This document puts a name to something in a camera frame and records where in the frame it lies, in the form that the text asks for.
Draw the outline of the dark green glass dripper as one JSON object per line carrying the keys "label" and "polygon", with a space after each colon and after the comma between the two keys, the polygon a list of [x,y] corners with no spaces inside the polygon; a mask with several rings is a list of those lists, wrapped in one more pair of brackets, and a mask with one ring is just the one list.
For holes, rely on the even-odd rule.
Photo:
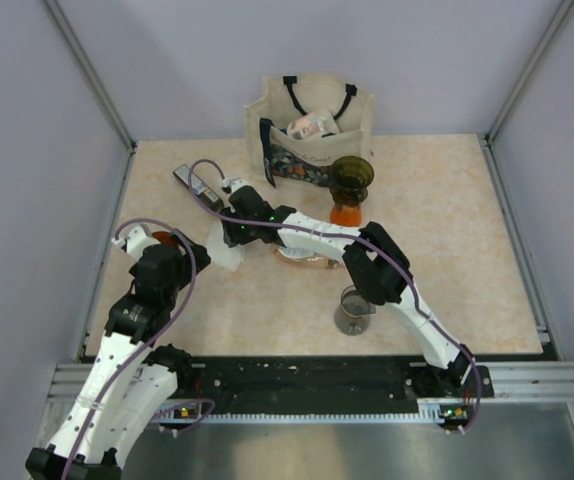
{"label": "dark green glass dripper", "polygon": [[330,193],[335,203],[356,207],[368,197],[368,187],[374,180],[372,165],[358,156],[344,156],[329,168]]}

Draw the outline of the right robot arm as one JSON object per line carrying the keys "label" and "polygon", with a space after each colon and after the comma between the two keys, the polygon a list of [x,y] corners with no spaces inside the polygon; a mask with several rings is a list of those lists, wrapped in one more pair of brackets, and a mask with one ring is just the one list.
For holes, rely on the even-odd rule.
{"label": "right robot arm", "polygon": [[457,395],[471,378],[483,385],[474,355],[437,320],[413,280],[409,260],[380,224],[343,227],[289,206],[274,208],[242,179],[225,180],[222,189],[229,200],[220,212],[228,246],[261,241],[341,263],[357,292],[393,311],[416,340],[425,362],[436,368],[433,380],[441,393]]}

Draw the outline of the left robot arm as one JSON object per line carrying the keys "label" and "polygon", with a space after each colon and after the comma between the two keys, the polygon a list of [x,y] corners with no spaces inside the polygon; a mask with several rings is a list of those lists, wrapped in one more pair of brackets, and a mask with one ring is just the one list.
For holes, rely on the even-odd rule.
{"label": "left robot arm", "polygon": [[129,290],[110,309],[93,366],[61,426],[31,450],[33,479],[118,479],[136,440],[169,396],[193,387],[190,357],[156,342],[184,310],[205,247],[138,223],[115,245],[135,261]]}

